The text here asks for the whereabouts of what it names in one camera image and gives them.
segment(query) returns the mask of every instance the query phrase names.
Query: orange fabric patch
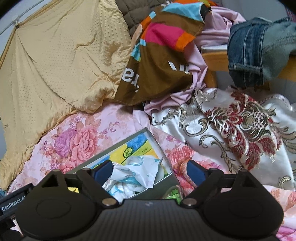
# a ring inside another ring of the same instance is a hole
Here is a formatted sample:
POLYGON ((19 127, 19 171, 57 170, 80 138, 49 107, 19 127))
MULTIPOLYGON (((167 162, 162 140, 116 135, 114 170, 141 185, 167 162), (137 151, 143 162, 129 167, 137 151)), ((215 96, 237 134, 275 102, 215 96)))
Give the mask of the orange fabric patch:
POLYGON ((148 27, 148 25, 151 23, 151 17, 148 16, 147 18, 145 18, 142 22, 141 25, 143 27, 143 31, 146 30, 146 28, 148 27))
POLYGON ((200 2, 200 1, 197 1, 197 0, 177 0, 177 1, 174 1, 174 3, 180 3, 180 4, 188 4, 188 3, 197 3, 197 2, 200 2))
POLYGON ((211 5, 211 6, 214 6, 214 7, 217 7, 218 6, 218 4, 216 4, 215 2, 212 2, 212 1, 210 1, 210 0, 207 0, 208 2, 209 2, 209 4, 211 5))
POLYGON ((148 28, 146 28, 146 29, 143 31, 142 35, 141 35, 141 39, 143 39, 143 40, 145 40, 145 36, 146 36, 146 33, 147 33, 147 29, 148 29, 148 28))
POLYGON ((183 52, 186 45, 190 42, 192 42, 195 39, 195 37, 187 32, 182 33, 182 35, 178 38, 175 50, 179 52, 183 52))

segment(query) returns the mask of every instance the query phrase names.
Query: green object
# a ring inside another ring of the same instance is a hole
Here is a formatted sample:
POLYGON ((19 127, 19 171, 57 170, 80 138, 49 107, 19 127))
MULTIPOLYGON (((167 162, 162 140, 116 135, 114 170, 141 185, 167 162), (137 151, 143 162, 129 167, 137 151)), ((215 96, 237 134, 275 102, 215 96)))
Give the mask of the green object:
POLYGON ((128 158, 133 153, 132 147, 128 147, 123 152, 123 157, 128 158))
POLYGON ((178 194, 178 189, 174 189, 174 190, 172 190, 172 192, 171 192, 170 194, 171 194, 171 195, 178 194))
POLYGON ((175 199, 178 204, 182 201, 180 194, 178 193, 178 189, 174 189, 171 191, 170 195, 166 197, 166 199, 175 199))

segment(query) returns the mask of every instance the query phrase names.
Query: curtain rod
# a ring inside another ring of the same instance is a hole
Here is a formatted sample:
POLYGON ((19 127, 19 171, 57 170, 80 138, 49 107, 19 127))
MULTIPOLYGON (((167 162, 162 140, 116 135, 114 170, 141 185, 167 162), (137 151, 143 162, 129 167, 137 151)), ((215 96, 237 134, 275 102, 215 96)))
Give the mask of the curtain rod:
POLYGON ((39 5, 40 3, 42 3, 45 0, 40 0, 38 3, 35 3, 32 7, 28 8, 26 11, 24 11, 23 13, 21 13, 20 15, 17 16, 17 18, 15 20, 13 20, 5 29, 3 29, 0 32, 0 36, 13 24, 17 25, 18 21, 20 20, 20 18, 25 15, 27 12, 29 12, 31 9, 33 9, 34 7, 36 7, 37 5, 39 5))

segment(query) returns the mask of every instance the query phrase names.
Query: yellow quilt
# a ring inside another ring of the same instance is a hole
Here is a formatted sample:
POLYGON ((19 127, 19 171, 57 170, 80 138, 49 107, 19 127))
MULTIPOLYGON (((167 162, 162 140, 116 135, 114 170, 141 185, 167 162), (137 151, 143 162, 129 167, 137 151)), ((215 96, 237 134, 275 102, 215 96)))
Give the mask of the yellow quilt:
POLYGON ((130 41, 114 0, 52 1, 16 27, 0 59, 3 190, 44 133, 114 98, 130 41))

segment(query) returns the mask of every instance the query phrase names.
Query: pink floral blanket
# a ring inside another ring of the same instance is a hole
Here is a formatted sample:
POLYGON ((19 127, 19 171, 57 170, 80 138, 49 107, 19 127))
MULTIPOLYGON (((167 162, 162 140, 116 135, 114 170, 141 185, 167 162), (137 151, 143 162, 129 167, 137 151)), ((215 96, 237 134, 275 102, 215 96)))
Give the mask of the pink floral blanket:
MULTIPOLYGON (((8 193, 20 187, 37 183, 53 169, 64 173, 111 147, 131 134, 147 127, 166 153, 174 172, 186 194, 193 189, 186 173, 189 160, 194 160, 205 168, 216 167, 225 173, 224 163, 217 163, 193 151, 185 143, 150 125, 144 111, 120 104, 105 102, 94 114, 79 112, 66 118, 59 126, 43 136, 34 147, 32 156, 24 165, 22 173, 12 182, 8 193)), ((287 191, 266 186, 285 211, 284 225, 296 222, 296 196, 287 191)), ((278 238, 282 241, 296 240, 295 230, 281 227, 278 238)))

